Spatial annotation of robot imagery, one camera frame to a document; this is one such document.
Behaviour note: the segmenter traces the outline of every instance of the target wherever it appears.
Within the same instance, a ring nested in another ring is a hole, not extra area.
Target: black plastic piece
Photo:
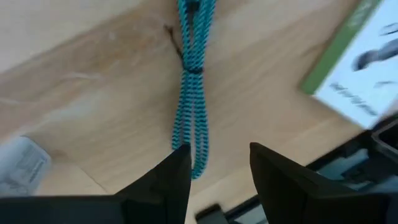
[[[359,194],[258,143],[250,165],[270,224],[386,222],[390,195]]]
[[[376,149],[377,147],[379,147],[379,144],[372,138],[372,135],[377,130],[386,127],[396,119],[398,119],[398,114],[395,114],[385,119],[384,121],[381,121],[379,124],[376,125],[376,127],[373,130],[362,132],[353,139],[332,150],[328,154],[313,161],[307,166],[307,168],[309,168],[312,171],[320,170],[321,168],[323,168],[330,162],[334,161],[335,159],[338,159],[339,157],[348,158],[358,150],[364,148],[368,149],[368,154],[371,159],[376,159],[377,157],[383,157],[384,159],[388,159],[385,157],[385,155],[382,155]],[[393,132],[392,135],[389,134],[388,136],[395,136],[395,133],[396,131]],[[376,162],[364,161],[362,164],[346,171],[343,175],[345,175],[347,179],[350,179],[350,181],[347,180],[346,182],[361,183],[363,180],[369,181],[370,179],[373,181],[382,182],[386,178],[386,176],[391,174],[396,174],[397,169],[394,168],[395,163],[393,163],[392,161],[387,161],[384,163],[383,162],[384,160],[381,158],[376,160],[377,160]],[[359,168],[362,171],[359,171],[360,174],[355,177],[354,173],[356,168]],[[237,219],[241,215],[252,210],[254,207],[257,207],[258,205],[260,205],[259,196],[255,195],[246,202],[242,203],[241,205],[238,205],[236,208],[226,212],[227,220],[231,222],[232,220]]]
[[[196,215],[198,224],[229,224],[219,205],[213,205]]]
[[[378,155],[352,167],[342,174],[349,183],[360,184],[370,181],[381,183],[392,175],[397,175],[398,164],[390,159]]]
[[[199,11],[199,7],[200,7],[199,1],[192,0],[192,1],[187,2],[188,13],[190,13],[190,14],[193,14],[193,13]]]
[[[116,195],[0,199],[0,223],[183,224],[191,184],[188,145]]]
[[[392,116],[378,126],[372,134],[374,148],[398,164],[398,115]]]

